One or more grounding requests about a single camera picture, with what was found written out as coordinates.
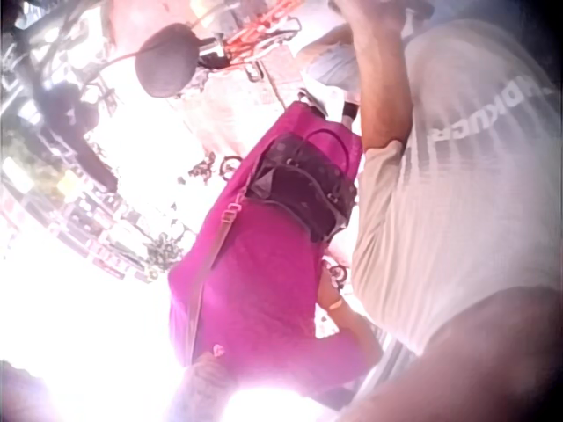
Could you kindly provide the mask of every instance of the hair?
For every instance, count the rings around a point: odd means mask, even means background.
[[[200,57],[200,41],[180,23],[165,26],[148,38],[135,58],[141,86],[155,98],[169,98],[192,80]]]
[[[166,422],[220,422],[236,385],[218,358],[202,355],[186,369]]]

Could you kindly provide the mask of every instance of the sleeve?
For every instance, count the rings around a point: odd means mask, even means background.
[[[360,95],[360,71],[354,46],[336,44],[314,59],[305,73],[325,86]]]
[[[391,204],[400,175],[403,145],[392,141],[383,149],[368,149],[363,172],[359,177],[360,197],[358,237],[352,258],[356,278],[369,276],[371,252],[375,249],[380,228]]]
[[[306,396],[335,389],[370,370],[354,334],[348,330],[325,338],[304,338],[292,354],[289,364],[296,390]]]

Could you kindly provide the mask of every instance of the bag strap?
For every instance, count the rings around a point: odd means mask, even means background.
[[[187,301],[187,327],[186,327],[186,363],[191,365],[194,358],[195,336],[200,322],[201,302],[203,299],[203,285],[207,279],[223,244],[229,235],[233,222],[237,219],[238,212],[242,209],[242,201],[245,197],[245,190],[241,191],[234,202],[231,202],[221,216],[221,225],[217,232],[208,255],[203,261],[200,271],[195,275],[194,282],[190,288]]]

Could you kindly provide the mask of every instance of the pink shirt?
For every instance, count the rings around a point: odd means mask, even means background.
[[[170,333],[183,364],[190,279],[215,238],[222,211],[235,200],[264,148],[291,123],[291,114],[303,118],[301,107],[291,106],[251,151],[209,211],[193,249],[170,272]],[[341,130],[317,118],[312,124]],[[205,282],[195,356],[223,346],[221,359],[242,388],[312,394],[365,374],[369,368],[351,332],[315,337],[322,256],[323,246],[313,244],[286,211],[246,200]]]

